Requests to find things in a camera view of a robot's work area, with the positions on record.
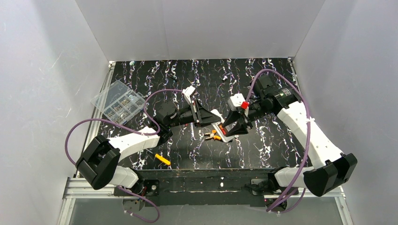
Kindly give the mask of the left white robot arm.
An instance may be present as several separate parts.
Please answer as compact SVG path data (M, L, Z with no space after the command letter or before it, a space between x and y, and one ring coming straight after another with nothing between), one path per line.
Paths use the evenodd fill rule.
M131 168L119 166L123 159L140 151L152 149L166 143L172 136L172 127L193 123L206 127L220 122L219 115L205 109L198 100L178 110L173 102L164 102L156 110L155 122L144 127L138 134L130 133L107 139L96 136L76 161L77 170L95 190L111 184L132 188L138 181L138 174Z

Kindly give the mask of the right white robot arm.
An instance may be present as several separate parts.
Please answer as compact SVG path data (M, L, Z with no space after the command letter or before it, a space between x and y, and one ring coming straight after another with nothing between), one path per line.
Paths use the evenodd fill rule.
M298 167L281 167L268 174L270 188L300 187L320 197L349 180L357 158L352 153L343 153L323 133L293 84L279 89L269 77L256 75L248 96L235 94L228 99L228 105L229 114L219 125L225 137L247 134L255 120L272 113L305 148Z

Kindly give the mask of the white remote control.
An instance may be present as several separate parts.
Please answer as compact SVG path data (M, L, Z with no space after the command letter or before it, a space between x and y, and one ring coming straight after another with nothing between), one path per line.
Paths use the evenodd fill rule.
M213 109L210 111L212 114L214 114L216 117L218 117L218 121L216 122L212 122L211 126L213 127L214 130L217 131L217 134L221 137L221 141L223 141L224 143L228 143L231 142L235 137L234 136L226 136L223 135L221 130L219 129L219 125L222 124L222 126L224 127L224 129L226 130L226 132L228 132L231 128L231 125L228 126L224 126L224 122L225 119L222 117L222 115L219 113L219 111L217 109Z

